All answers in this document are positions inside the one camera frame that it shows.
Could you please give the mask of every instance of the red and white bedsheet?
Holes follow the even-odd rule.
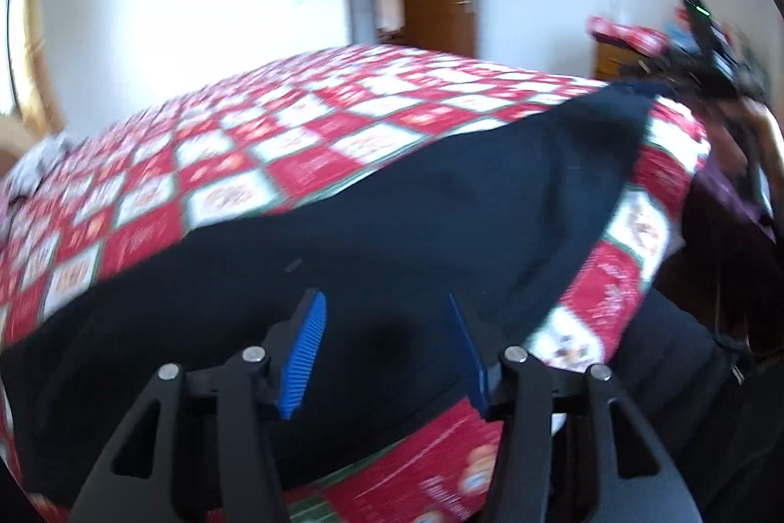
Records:
[[[0,348],[191,229],[327,198],[435,140],[603,85],[451,54],[350,47],[273,62],[148,109],[81,145],[15,217],[0,257]],[[701,125],[657,101],[613,220],[528,340],[532,352],[578,370],[609,358],[706,155]],[[0,393],[0,453],[18,476]],[[463,520],[484,500],[498,437],[463,402],[379,458],[289,493],[293,520]],[[34,501],[64,521],[63,510]]]

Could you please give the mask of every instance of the blue gripper pad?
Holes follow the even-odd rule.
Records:
[[[465,394],[483,419],[490,416],[491,386],[497,384],[499,361],[497,336],[476,318],[466,303],[452,293],[448,298],[448,325],[452,331]]]
[[[270,380],[277,382],[277,411],[285,420],[302,404],[326,326],[327,299],[308,289],[292,318],[273,326],[262,344],[270,355]]]

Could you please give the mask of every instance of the door handle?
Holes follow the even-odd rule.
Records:
[[[473,4],[476,0],[455,1],[455,5],[462,5],[467,15],[473,14]]]

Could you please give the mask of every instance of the wooden nightstand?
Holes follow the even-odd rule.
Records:
[[[633,65],[638,61],[648,62],[649,58],[624,45],[621,41],[597,40],[593,78],[613,82],[613,80],[621,78],[618,66]]]

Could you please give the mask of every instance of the checkered bedspread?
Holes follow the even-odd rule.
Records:
[[[451,54],[350,47],[270,63],[148,109],[82,144],[15,217],[0,257],[0,348],[191,229],[328,198],[435,140],[603,85]],[[535,354],[579,370],[612,354],[706,154],[691,114],[657,101],[614,218],[529,340]],[[0,453],[19,475],[2,396]],[[380,458],[290,493],[293,520],[463,520],[484,499],[498,436],[460,404]]]

